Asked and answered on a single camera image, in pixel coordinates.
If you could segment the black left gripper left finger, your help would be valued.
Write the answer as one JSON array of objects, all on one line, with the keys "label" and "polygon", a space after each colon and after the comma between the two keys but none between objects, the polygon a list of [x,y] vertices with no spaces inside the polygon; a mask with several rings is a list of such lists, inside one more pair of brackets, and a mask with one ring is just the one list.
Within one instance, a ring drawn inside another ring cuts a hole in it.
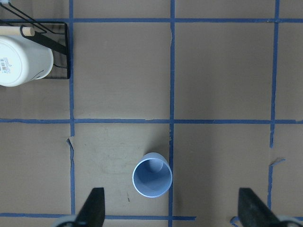
[{"label": "black left gripper left finger", "polygon": [[74,224],[76,227],[102,227],[105,220],[104,188],[93,188],[80,209]]}]

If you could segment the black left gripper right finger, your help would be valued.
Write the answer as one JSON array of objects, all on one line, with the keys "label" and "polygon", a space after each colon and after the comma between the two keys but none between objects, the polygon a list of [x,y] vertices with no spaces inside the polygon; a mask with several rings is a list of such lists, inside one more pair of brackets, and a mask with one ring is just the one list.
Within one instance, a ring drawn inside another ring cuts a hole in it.
[{"label": "black left gripper right finger", "polygon": [[251,188],[240,188],[238,217],[243,227],[282,227],[281,222]]}]

